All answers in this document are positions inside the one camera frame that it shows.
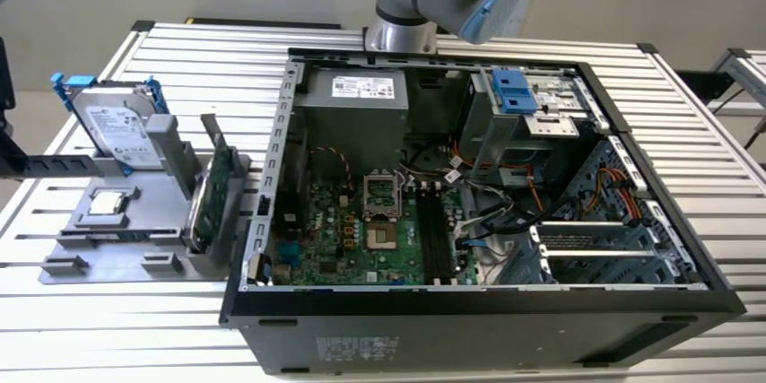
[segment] ram slot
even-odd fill
[[[423,272],[427,284],[450,284],[453,279],[451,247],[447,236],[447,217],[438,190],[419,190],[418,231],[423,251]]]

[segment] sticker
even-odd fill
[[[398,336],[319,336],[319,360],[393,361],[399,349]]]
[[[394,78],[337,76],[333,78],[333,97],[394,99]]]
[[[124,107],[87,107],[96,134],[111,156],[132,168],[162,166],[142,117]]]
[[[557,103],[555,96],[551,96],[549,93],[538,93],[535,95],[535,101],[539,105],[553,105]]]
[[[459,156],[455,156],[453,158],[453,160],[450,161],[450,165],[453,165],[453,168],[455,168],[455,169],[459,168],[459,165],[462,165],[462,164],[463,164],[463,160],[461,159]]]
[[[459,170],[451,170],[445,176],[447,183],[453,184],[461,175]]]

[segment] motherboard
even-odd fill
[[[387,284],[422,285],[429,283],[427,269],[433,250],[423,252],[425,211],[418,205],[419,190],[414,183],[406,187],[386,174],[374,173],[354,183],[318,181],[310,186],[306,227],[301,241],[281,241],[279,261],[274,267],[274,282],[291,285]],[[451,228],[463,218],[459,193],[443,188],[435,194],[443,212],[445,232],[442,256],[455,269]],[[451,273],[451,283],[475,284],[473,261],[463,262]]]

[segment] aluminum workbench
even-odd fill
[[[182,138],[211,151],[196,116],[214,112],[227,140],[254,160],[253,206],[289,47],[361,49],[358,30],[156,24],[132,31],[100,79],[163,83]],[[451,37],[442,54],[589,62],[749,313],[630,370],[541,374],[418,374],[346,380],[766,381],[766,174],[657,54],[637,45]],[[90,152],[74,119],[48,152]],[[0,381],[265,381],[238,331],[221,329],[225,283],[46,286],[38,263],[76,206],[86,179],[27,180],[0,213]]]
[[[753,99],[766,108],[766,51],[730,48],[716,63],[714,72],[726,72]]]

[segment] green circuit board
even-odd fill
[[[415,192],[403,190],[401,217],[395,222],[366,222],[362,186],[362,182],[355,184],[357,193],[349,197],[346,206],[341,202],[343,185],[315,183],[311,186],[299,259],[290,274],[285,265],[278,265],[282,268],[278,282],[291,285],[423,284]],[[441,195],[446,213],[462,211],[458,190],[445,189]],[[477,283],[470,255],[469,260],[469,269],[455,276],[459,284]]]

